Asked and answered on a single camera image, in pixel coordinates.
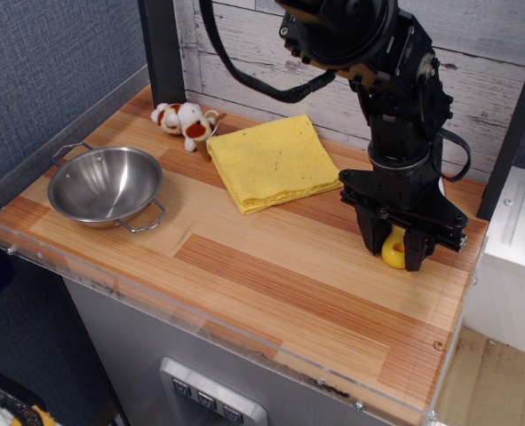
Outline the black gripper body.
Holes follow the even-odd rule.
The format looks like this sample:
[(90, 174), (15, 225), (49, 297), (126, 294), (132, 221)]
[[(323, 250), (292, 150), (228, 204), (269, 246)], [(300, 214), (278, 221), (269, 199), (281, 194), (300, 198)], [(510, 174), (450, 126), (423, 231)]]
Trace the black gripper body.
[(440, 189), (443, 143), (423, 143), (410, 158), (383, 155), (368, 149), (371, 170), (339, 172), (342, 202), (355, 208), (389, 209), (388, 220), (406, 230), (430, 228), (437, 245), (459, 252), (466, 245), (466, 213)]

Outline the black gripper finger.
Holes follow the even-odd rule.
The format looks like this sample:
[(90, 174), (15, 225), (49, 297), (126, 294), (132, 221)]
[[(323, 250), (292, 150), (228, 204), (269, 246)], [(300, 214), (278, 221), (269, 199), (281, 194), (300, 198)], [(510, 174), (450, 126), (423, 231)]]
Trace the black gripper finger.
[(405, 269), (408, 272), (418, 272), (424, 260), (434, 253), (436, 243), (435, 236), (425, 230), (407, 230), (404, 235)]
[(360, 206), (356, 208), (356, 216), (365, 247), (373, 256), (378, 255), (393, 230), (393, 224), (388, 220), (389, 209), (385, 206), (375, 209)]

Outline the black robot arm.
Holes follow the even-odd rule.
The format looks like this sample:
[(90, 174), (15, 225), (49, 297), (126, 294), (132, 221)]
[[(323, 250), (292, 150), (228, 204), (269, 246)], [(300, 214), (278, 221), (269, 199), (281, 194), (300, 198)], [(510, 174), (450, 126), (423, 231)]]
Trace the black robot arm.
[(342, 170), (366, 248), (378, 254), (404, 231), (405, 267), (416, 272), (437, 245), (460, 251), (467, 216), (441, 191), (451, 96), (430, 36), (395, 1), (284, 1), (281, 36), (294, 57), (347, 79), (370, 127), (371, 170)]

